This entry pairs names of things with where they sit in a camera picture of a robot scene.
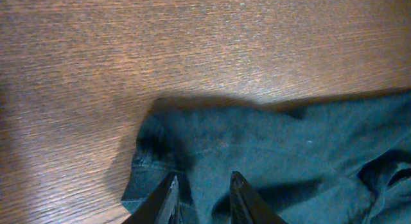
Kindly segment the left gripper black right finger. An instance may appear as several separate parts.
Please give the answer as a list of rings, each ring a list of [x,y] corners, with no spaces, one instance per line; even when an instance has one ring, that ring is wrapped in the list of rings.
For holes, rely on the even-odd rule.
[[[239,171],[231,174],[229,193],[232,224],[287,224]]]

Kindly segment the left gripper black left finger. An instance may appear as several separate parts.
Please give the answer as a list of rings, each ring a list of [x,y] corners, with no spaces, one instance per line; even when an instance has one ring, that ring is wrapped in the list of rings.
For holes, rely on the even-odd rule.
[[[179,181],[169,173],[122,224],[179,224]]]

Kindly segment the black t-shirt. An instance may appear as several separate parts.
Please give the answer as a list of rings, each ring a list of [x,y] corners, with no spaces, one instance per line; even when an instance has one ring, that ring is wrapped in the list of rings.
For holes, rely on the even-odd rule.
[[[409,223],[410,93],[150,114],[121,203],[134,212],[176,173],[184,223],[228,223],[233,171],[288,223]]]

